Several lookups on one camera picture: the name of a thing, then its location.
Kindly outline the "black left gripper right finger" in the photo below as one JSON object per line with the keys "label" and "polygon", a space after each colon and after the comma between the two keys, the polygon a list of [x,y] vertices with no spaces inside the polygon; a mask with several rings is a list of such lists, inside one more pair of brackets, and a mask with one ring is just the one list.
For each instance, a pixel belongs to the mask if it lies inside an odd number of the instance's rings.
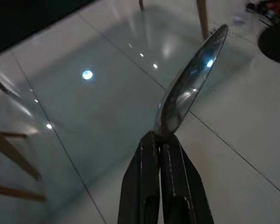
{"label": "black left gripper right finger", "polygon": [[161,146],[161,192],[166,224],[213,224],[202,179],[172,135]]}

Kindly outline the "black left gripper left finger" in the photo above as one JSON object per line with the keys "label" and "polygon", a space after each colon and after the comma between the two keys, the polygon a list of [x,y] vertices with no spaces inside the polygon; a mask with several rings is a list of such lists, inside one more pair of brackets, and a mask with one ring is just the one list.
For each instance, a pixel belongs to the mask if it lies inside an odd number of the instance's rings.
{"label": "black left gripper left finger", "polygon": [[124,174],[119,224],[156,224],[160,205],[159,150],[155,134],[146,133]]}

